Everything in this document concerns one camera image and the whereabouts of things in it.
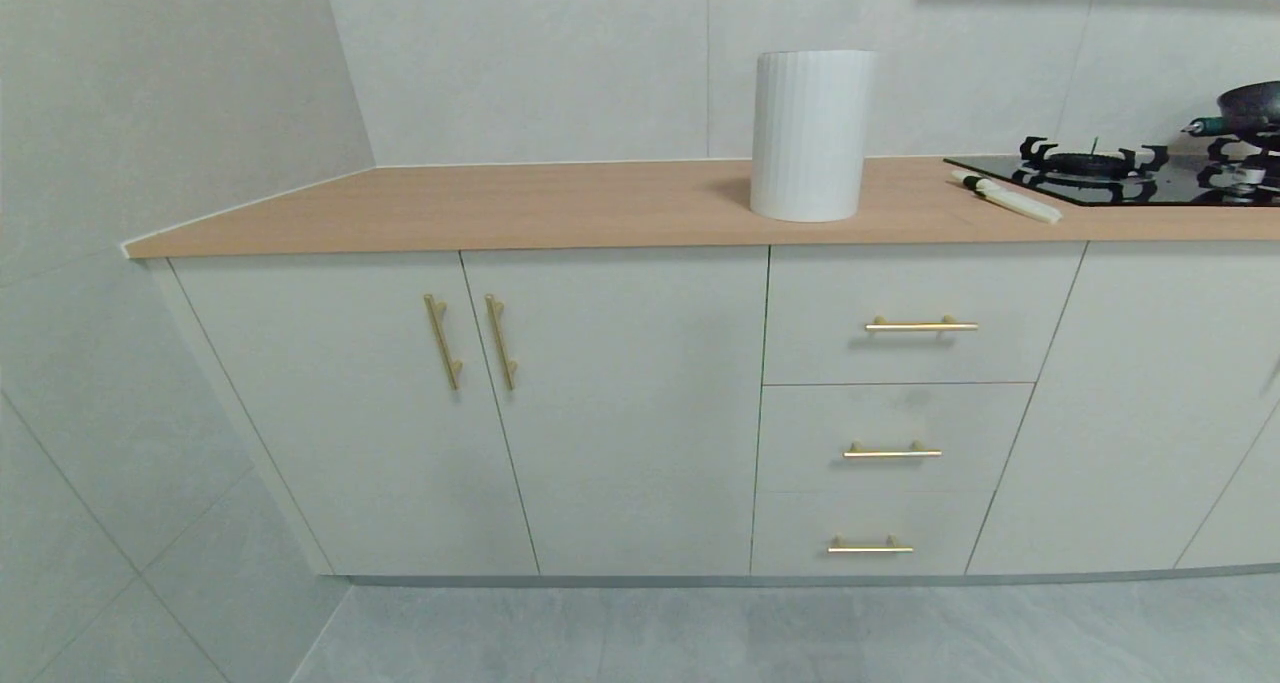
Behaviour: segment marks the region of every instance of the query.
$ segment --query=gas stove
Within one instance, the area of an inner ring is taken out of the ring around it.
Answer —
[[[1053,153],[1055,147],[1033,136],[1020,155],[946,160],[1075,205],[1280,206],[1280,153],[1235,137],[1220,137],[1202,155],[1170,155],[1161,145],[1142,146],[1143,153]]]

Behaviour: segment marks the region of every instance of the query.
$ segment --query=brass cabinet handle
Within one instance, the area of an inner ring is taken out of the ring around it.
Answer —
[[[852,544],[845,542],[844,538],[836,536],[831,540],[831,545],[827,546],[828,554],[914,554],[915,549],[911,546],[904,546],[897,542],[893,536],[887,537],[883,546],[855,546]]]
[[[844,453],[846,459],[867,459],[867,458],[938,458],[942,455],[941,450],[927,449],[924,443],[911,441],[911,446],[905,451],[869,451],[863,449],[859,441],[854,441],[854,445],[849,446],[849,450]]]
[[[449,375],[449,388],[458,390],[458,373],[462,373],[462,361],[454,359],[449,354],[449,342],[444,338],[444,311],[449,308],[444,301],[435,302],[434,295],[422,295],[426,310],[431,315],[431,327],[435,331],[435,345],[440,347],[440,358],[444,359],[444,371]]]
[[[868,333],[960,333],[977,331],[978,324],[960,324],[951,315],[943,315],[942,324],[891,324],[883,315],[877,315],[867,325]]]
[[[493,338],[498,342],[498,356],[502,358],[502,372],[507,377],[507,390],[516,390],[516,361],[507,356],[507,338],[502,335],[502,311],[506,306],[495,299],[493,294],[484,295],[485,304],[489,306],[489,322],[493,324]]]

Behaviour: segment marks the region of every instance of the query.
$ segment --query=corner wall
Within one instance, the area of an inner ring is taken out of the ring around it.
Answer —
[[[120,240],[372,165],[328,0],[0,0],[0,682],[283,682],[316,578]]]

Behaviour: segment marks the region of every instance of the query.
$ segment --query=gray tile floor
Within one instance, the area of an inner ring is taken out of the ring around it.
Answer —
[[[933,588],[356,587],[294,683],[1280,682],[1280,574]]]

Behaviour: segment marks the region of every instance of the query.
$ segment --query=drawer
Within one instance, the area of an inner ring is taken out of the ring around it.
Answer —
[[[764,382],[1033,382],[1083,244],[774,246]],[[868,333],[887,322],[964,333]]]
[[[754,576],[960,576],[978,540],[988,492],[759,492]],[[829,554],[832,537],[914,553]]]
[[[758,487],[774,492],[996,490],[1029,382],[764,388]],[[845,458],[905,451],[937,458]]]

